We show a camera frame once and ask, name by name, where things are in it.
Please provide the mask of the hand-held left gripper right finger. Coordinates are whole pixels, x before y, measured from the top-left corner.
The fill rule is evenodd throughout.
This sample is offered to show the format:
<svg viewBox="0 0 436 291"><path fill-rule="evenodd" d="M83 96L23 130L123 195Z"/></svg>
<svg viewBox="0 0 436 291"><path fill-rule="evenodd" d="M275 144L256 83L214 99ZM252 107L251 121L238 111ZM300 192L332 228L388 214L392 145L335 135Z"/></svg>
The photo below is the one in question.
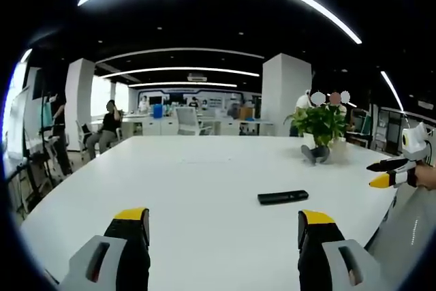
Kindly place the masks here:
<svg viewBox="0 0 436 291"><path fill-rule="evenodd" d="M394 290L381 264L325 213L298 212L301 290Z"/></svg>

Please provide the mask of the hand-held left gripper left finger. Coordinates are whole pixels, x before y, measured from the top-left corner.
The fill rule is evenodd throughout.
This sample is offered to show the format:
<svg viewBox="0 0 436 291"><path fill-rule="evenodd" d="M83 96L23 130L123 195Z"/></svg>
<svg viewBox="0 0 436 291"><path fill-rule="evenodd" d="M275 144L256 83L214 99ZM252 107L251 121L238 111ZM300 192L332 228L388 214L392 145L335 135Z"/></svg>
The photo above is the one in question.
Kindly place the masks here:
<svg viewBox="0 0 436 291"><path fill-rule="evenodd" d="M149 210L117 213L104 235L95 235L69 260L60 290L147 290L149 284Z"/></svg>

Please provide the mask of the person's right hand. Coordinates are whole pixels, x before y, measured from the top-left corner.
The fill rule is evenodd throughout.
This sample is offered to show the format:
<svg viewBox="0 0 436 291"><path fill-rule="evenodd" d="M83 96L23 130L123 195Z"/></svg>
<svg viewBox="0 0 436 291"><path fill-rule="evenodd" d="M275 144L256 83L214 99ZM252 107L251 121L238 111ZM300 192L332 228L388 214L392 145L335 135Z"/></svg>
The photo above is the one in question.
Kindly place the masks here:
<svg viewBox="0 0 436 291"><path fill-rule="evenodd" d="M415 170L416 185L428 190L436 189L436 167L419 164Z"/></svg>

